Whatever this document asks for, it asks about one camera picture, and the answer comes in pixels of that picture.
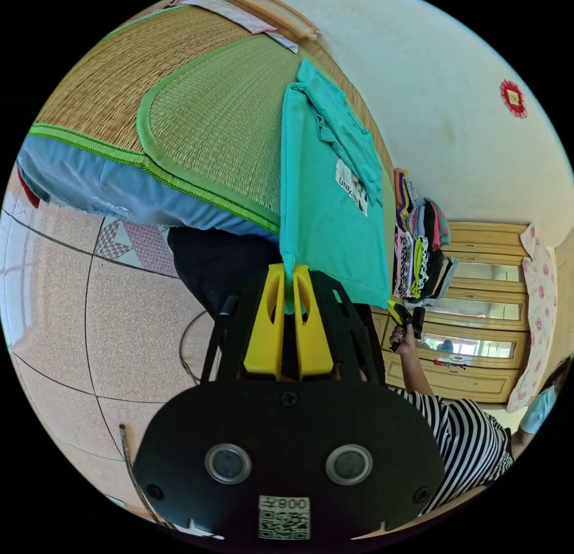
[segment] person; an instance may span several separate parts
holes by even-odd
[[[574,353],[561,361],[542,385],[540,393],[530,403],[518,429],[512,435],[512,453],[514,458],[518,458],[522,454],[550,414],[556,402],[556,397],[564,385],[566,376],[572,368],[573,360]]]
[[[436,347],[437,351],[444,351],[444,352],[454,352],[454,345],[450,339],[446,339],[444,343],[441,343]]]
[[[257,236],[238,236],[221,230],[201,231],[172,227],[167,243],[173,251],[175,269],[212,318],[229,295],[238,292],[246,278],[281,263],[277,246]],[[416,352],[413,326],[395,327],[391,342],[399,342],[405,388],[387,386],[380,341],[368,305],[355,305],[365,324],[379,384],[406,399],[427,420],[439,447],[445,474],[435,495],[421,515],[437,509],[470,489],[497,480],[513,464],[511,433],[472,400],[447,404],[435,396]],[[283,369],[285,378],[297,380],[297,349],[294,323],[285,317]],[[363,371],[362,378],[367,380]]]

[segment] printed label on shirt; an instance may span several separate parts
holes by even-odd
[[[367,217],[367,190],[355,174],[345,165],[342,159],[337,159],[335,180],[353,199],[355,205]]]
[[[308,498],[260,496],[259,538],[308,540],[311,505]]]

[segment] pink floral cloth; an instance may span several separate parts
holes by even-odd
[[[536,235],[534,225],[520,236],[529,257],[522,261],[528,290],[528,323],[530,326],[530,356],[526,369],[518,379],[506,406],[514,412],[528,404],[535,394],[544,370],[548,347],[556,319],[556,291],[552,258]]]

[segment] tiled floor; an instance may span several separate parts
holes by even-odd
[[[38,419],[104,494],[144,514],[127,475],[163,403],[193,386],[178,345],[202,308],[173,268],[167,231],[40,203],[13,172],[0,216],[0,316]],[[201,316],[183,344],[197,373],[212,329]]]

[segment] screw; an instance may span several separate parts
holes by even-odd
[[[414,494],[413,494],[413,502],[415,504],[420,504],[424,502],[429,497],[429,488],[428,486],[421,486]]]
[[[156,484],[148,484],[147,491],[151,498],[163,500],[163,490]]]
[[[285,407],[295,406],[299,402],[299,397],[292,391],[284,392],[279,398],[281,404]]]

